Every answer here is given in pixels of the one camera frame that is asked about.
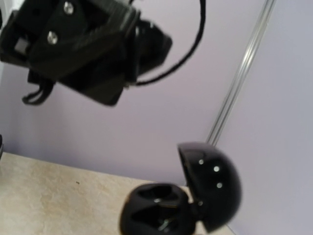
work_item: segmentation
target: beige countertop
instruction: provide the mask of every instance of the beige countertop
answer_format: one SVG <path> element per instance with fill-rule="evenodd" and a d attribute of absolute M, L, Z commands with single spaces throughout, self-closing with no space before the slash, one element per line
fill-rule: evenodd
<path fill-rule="evenodd" d="M 118 235 L 124 200 L 143 183 L 4 153 L 0 235 Z M 225 227 L 213 235 L 233 233 Z"/>

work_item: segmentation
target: light purple wall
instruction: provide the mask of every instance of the light purple wall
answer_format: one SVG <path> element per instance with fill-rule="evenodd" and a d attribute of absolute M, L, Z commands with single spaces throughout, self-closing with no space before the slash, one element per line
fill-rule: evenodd
<path fill-rule="evenodd" d="M 192 60 L 159 84 L 126 91 L 114 109 L 61 85 L 44 105 L 25 106 L 21 97 L 36 87 L 26 84 L 26 70 L 5 65 L 0 132 L 6 151 L 107 173 L 183 183 L 176 144 L 206 139 L 263 3 L 208 0 L 205 36 Z M 157 74 L 191 46 L 198 30 L 199 1 L 137 0 L 136 4 L 144 18 L 154 20 L 174 40 L 164 67 L 153 72 Z"/>
<path fill-rule="evenodd" d="M 312 234 L 313 1 L 278 0 L 218 146 L 235 160 L 240 235 Z"/>

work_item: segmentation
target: metal pole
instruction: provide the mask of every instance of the metal pole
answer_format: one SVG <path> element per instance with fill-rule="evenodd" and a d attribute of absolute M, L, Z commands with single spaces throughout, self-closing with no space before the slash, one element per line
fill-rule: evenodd
<path fill-rule="evenodd" d="M 215 123 L 211 129 L 211 132 L 207 138 L 207 143 L 211 145 L 216 145 L 220 136 L 221 132 L 225 126 L 227 118 L 230 114 L 231 109 L 233 108 L 235 101 L 238 97 L 240 89 L 246 79 L 246 76 L 251 68 L 253 59 L 256 55 L 256 52 L 260 46 L 262 37 L 268 25 L 268 21 L 270 15 L 273 11 L 274 5 L 276 0 L 266 0 L 264 7 L 261 11 L 259 19 L 254 27 L 252 36 L 246 48 L 245 55 L 241 64 L 238 67 L 238 70 L 235 74 L 235 77 L 232 81 L 230 89 L 226 95 L 226 98 L 222 104 L 222 107 L 218 113 L 218 116 L 215 120 Z"/>

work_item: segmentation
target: open earbud case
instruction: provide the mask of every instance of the open earbud case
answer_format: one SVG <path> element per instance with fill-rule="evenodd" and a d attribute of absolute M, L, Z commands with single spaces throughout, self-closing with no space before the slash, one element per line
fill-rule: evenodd
<path fill-rule="evenodd" d="M 235 215 L 241 185 L 228 157 L 206 143 L 180 144 L 178 150 L 193 202 L 173 184 L 139 186 L 124 205 L 122 235 L 192 235 L 197 221 L 210 233 Z"/>

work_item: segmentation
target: black wire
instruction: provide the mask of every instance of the black wire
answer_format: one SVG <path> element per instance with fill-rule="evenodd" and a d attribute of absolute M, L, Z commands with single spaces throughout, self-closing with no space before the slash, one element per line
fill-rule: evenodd
<path fill-rule="evenodd" d="M 205 18 L 206 18 L 206 0 L 200 0 L 200 8 L 201 8 L 201 18 L 200 18 L 200 26 L 199 26 L 199 30 L 196 36 L 196 39 L 194 41 L 194 44 L 192 45 L 191 49 L 188 51 L 187 54 L 185 54 L 185 56 L 175 65 L 173 65 L 171 68 L 169 68 L 169 70 L 161 73 L 159 76 L 152 78 L 150 80 L 147 81 L 142 81 L 142 82 L 137 82 L 136 86 L 146 86 L 155 82 L 158 82 L 162 79 L 164 79 L 165 77 L 167 77 L 168 75 L 174 73 L 175 71 L 177 71 L 182 65 L 184 65 L 188 59 L 190 59 L 190 57 L 194 54 L 195 50 L 197 49 L 202 37 L 203 37 L 203 33 L 204 33 L 204 26 L 205 26 Z"/>

